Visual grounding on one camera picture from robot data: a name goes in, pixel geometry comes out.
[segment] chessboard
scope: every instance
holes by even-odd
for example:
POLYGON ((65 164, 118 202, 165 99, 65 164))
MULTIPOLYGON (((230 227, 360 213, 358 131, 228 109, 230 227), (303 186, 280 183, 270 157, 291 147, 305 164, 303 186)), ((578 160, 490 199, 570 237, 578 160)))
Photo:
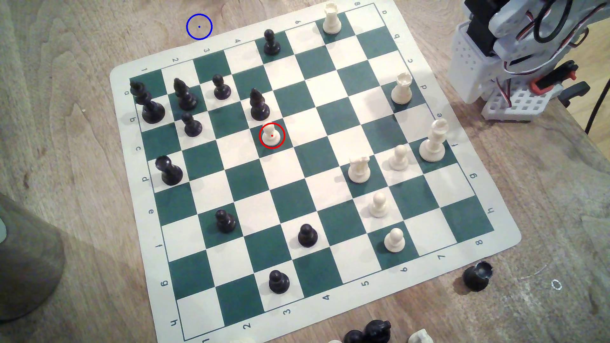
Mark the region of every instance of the chessboard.
POLYGON ((394 2, 335 3, 338 34, 324 32, 319 4, 112 71, 160 343, 262 343, 519 242, 394 2), (281 45, 277 55, 264 52, 266 29, 281 45), (404 72, 412 99, 399 105, 391 92, 404 72), (229 98, 214 96, 215 74, 232 89, 229 98), (185 134, 175 78, 198 98, 189 111, 201 123, 196 137, 185 134), (132 81, 165 108, 158 123, 143 120, 132 81), (252 88, 270 108, 265 121, 250 114, 252 88), (440 118, 449 126, 446 152, 430 163, 419 147, 440 118), (273 148, 260 139, 266 123, 282 135, 273 148), (398 145, 407 147, 404 171, 389 165, 398 145), (159 156, 181 168, 177 184, 162 181, 159 156), (364 183, 348 177, 354 156, 370 158, 364 183), (381 218, 368 210, 378 192, 389 207, 381 218), (219 209, 237 221, 229 233, 217 228, 219 209), (310 248, 297 239, 305 223, 318 233, 310 248), (384 246, 392 228, 404 234, 398 253, 384 246), (272 270, 289 277, 285 293, 270 291, 272 270))

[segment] captured chess piece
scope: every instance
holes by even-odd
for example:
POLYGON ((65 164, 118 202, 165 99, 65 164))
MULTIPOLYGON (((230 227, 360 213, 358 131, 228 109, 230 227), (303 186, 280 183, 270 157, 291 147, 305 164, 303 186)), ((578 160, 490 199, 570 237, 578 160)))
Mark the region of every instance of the captured chess piece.
POLYGON ((486 261, 481 261, 476 265, 468 267, 464 274, 462 274, 462 280, 464 280, 464 284, 471 291, 480 292, 487 287, 492 274, 492 265, 486 261))
POLYGON ((168 185, 173 186, 182 181, 182 169, 177 165, 171 164, 171 159, 167 156, 159 156, 154 161, 155 167, 161 171, 161 180, 168 185))
POLYGON ((156 124, 165 117, 163 105, 151 100, 151 94, 142 82, 131 81, 129 91, 135 97, 135 102, 142 105, 142 119, 149 124, 156 124))

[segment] wooden table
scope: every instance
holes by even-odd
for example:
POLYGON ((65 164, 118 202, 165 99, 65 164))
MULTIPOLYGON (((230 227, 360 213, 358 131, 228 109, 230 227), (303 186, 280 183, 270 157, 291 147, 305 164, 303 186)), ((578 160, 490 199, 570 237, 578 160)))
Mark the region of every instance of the wooden table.
MULTIPOLYGON (((110 71, 191 43, 193 13, 219 34, 318 2, 0 0, 0 192, 58 226, 67 258, 55 294, 0 341, 155 341, 110 71)), ((610 163, 557 101, 533 123, 485 122, 445 76, 459 1, 397 3, 523 239, 488 259, 484 292, 461 295, 455 270, 274 342, 328 342, 372 318, 392 342, 421 328, 437 343, 607 342, 610 163)))

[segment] blue circle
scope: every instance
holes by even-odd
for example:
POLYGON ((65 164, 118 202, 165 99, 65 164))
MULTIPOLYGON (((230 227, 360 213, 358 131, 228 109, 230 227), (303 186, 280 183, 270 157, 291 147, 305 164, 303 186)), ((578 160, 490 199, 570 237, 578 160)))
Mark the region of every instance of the blue circle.
POLYGON ((201 14, 201 13, 193 14, 193 15, 192 15, 192 16, 191 16, 191 17, 190 17, 188 20, 187 20, 187 33, 188 33, 188 35, 189 35, 189 36, 191 36, 191 38, 192 38, 192 39, 195 39, 195 40, 204 40, 204 39, 206 39, 207 37, 210 37, 210 35, 212 34, 212 20, 210 19, 210 17, 208 17, 208 16, 207 16, 207 15, 205 15, 205 14, 201 14), (203 38, 195 38, 195 37, 193 37, 193 35, 192 35, 192 34, 190 34, 190 32, 188 31, 188 22, 189 22, 191 19, 193 19, 193 17, 196 17, 196 16, 198 16, 198 15, 205 16, 205 17, 207 18, 207 20, 210 22, 210 32, 207 34, 207 36, 205 36, 205 37, 203 37, 203 38))

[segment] red circle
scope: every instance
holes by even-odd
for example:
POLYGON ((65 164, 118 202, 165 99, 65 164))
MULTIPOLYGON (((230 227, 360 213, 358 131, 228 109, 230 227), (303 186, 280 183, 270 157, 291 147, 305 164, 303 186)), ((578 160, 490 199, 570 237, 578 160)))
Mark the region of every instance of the red circle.
POLYGON ((259 140, 260 140, 260 144, 263 144, 263 146, 266 147, 267 149, 277 149, 280 146, 282 146, 282 144, 284 144, 284 141, 286 140, 286 133, 284 132, 284 128, 280 124, 277 124, 277 123, 267 123, 267 124, 265 124, 265 125, 260 127, 259 140), (280 129, 282 129, 282 142, 280 144, 274 146, 274 147, 271 147, 271 146, 268 146, 267 144, 264 144, 263 143, 263 138, 260 136, 260 133, 263 132, 263 128, 265 126, 269 125, 269 124, 277 125, 277 126, 279 126, 280 129))

